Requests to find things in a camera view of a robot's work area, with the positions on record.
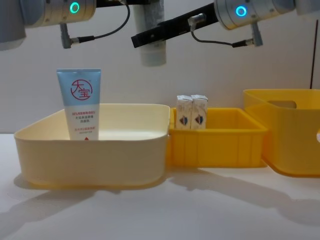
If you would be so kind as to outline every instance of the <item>small white box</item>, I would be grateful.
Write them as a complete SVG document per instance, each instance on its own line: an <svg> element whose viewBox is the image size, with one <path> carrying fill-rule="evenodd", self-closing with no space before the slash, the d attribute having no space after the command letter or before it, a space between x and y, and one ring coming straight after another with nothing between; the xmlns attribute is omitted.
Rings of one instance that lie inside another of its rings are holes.
<svg viewBox="0 0 320 240"><path fill-rule="evenodd" d="M191 129L206 129L208 98L203 95L192 95Z"/></svg>
<svg viewBox="0 0 320 240"><path fill-rule="evenodd" d="M175 128L180 130L190 129L192 114L192 98L190 96L177 96Z"/></svg>

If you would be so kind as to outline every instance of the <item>yellow storage bin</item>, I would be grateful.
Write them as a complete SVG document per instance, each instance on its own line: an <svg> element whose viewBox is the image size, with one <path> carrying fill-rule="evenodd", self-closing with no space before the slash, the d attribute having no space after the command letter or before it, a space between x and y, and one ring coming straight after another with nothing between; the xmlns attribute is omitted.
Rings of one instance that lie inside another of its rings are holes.
<svg viewBox="0 0 320 240"><path fill-rule="evenodd" d="M292 177L320 177L320 90L246 90L244 104L270 129L263 159L271 168Z"/></svg>
<svg viewBox="0 0 320 240"><path fill-rule="evenodd" d="M259 168L267 129L238 108L209 108L207 129L175 129L171 109L167 164L176 167Z"/></svg>

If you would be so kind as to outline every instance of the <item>black cable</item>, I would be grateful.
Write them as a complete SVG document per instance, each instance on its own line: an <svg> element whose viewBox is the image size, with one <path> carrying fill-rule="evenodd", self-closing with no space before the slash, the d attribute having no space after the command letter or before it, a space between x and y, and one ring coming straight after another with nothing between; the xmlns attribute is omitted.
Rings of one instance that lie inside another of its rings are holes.
<svg viewBox="0 0 320 240"><path fill-rule="evenodd" d="M195 33L191 31L192 37L199 43L205 43L205 44L221 44L221 45L227 45L231 46L233 48L239 48L239 47L245 47L248 46L248 40L242 40L242 41L237 41L235 43L229 43L229 42L224 42L224 41L208 41L208 40L200 40L199 38L196 37Z"/></svg>
<svg viewBox="0 0 320 240"><path fill-rule="evenodd" d="M84 43L84 42L89 42L89 41L93 41L93 40L96 40L96 39L101 39L101 38L105 38L105 37L108 37L112 34L115 34L117 32L119 32L121 29L124 28L124 26L128 23L129 19L130 19L130 16L131 16L131 11L130 11L130 7L128 4L125 5L126 6L126 9L127 9L127 16L124 20L124 22L121 24L121 26L119 26L117 29L111 31L111 32L108 32L106 34L103 34L103 35L98 35L98 36L79 36L77 37L79 43Z"/></svg>

